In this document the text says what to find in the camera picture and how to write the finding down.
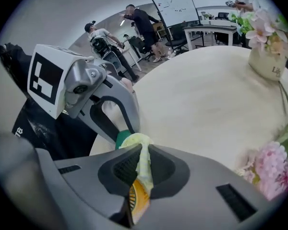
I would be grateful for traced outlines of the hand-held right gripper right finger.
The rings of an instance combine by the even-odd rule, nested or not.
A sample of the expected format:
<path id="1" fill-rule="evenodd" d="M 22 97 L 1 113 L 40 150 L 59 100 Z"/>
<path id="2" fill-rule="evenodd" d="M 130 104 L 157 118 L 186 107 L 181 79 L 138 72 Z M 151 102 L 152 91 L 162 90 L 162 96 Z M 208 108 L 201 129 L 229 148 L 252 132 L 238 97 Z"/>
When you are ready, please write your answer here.
<path id="1" fill-rule="evenodd" d="M 152 190 L 150 230 L 257 230 L 281 205 L 281 196 L 267 200 L 213 159 L 162 146 L 151 149 L 168 158 L 174 172 Z"/>

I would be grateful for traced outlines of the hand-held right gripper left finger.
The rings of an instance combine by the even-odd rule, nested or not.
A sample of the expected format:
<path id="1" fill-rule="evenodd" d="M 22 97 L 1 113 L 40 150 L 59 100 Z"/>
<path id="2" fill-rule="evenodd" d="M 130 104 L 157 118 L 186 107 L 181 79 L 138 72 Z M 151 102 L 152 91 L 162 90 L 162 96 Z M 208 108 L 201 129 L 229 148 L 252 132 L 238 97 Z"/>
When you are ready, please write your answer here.
<path id="1" fill-rule="evenodd" d="M 35 150 L 35 209 L 47 227 L 132 227 L 130 189 L 141 146 L 53 161 Z"/>

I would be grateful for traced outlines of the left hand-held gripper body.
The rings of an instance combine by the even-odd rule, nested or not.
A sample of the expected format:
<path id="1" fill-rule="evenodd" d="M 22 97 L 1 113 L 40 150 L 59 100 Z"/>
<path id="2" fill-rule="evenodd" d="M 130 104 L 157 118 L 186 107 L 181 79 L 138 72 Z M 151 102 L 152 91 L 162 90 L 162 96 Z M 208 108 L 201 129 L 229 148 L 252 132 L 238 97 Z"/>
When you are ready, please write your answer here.
<path id="1" fill-rule="evenodd" d="M 63 111 L 76 119 L 93 94 L 105 95 L 101 89 L 108 81 L 112 63 L 86 57 L 63 47 L 37 44 L 30 62 L 27 92 L 52 118 Z"/>

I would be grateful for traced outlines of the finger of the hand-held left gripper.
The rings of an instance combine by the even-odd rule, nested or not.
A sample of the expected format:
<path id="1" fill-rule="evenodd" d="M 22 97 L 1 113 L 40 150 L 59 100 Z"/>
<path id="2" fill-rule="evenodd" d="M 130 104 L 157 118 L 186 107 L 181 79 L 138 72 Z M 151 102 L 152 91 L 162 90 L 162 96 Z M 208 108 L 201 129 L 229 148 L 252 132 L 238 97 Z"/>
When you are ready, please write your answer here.
<path id="1" fill-rule="evenodd" d="M 111 143 L 116 143 L 119 130 L 102 111 L 102 104 L 87 101 L 80 111 L 80 119 L 98 135 Z"/>
<path id="2" fill-rule="evenodd" d="M 129 131 L 138 133 L 140 130 L 139 107 L 135 92 L 129 90 L 120 82 L 122 77 L 107 76 L 99 87 L 93 92 L 94 104 L 102 104 L 106 101 L 115 103 L 121 110 Z"/>

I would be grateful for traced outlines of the person's left hand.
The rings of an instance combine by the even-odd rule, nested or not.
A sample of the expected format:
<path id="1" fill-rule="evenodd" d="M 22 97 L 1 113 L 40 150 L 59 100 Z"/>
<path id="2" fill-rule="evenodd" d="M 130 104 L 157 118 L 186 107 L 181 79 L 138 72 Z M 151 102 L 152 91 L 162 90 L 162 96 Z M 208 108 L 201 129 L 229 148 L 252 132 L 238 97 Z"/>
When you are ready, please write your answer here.
<path id="1" fill-rule="evenodd" d="M 132 82 L 127 78 L 121 78 L 120 82 L 129 90 L 131 94 L 134 93 Z"/>

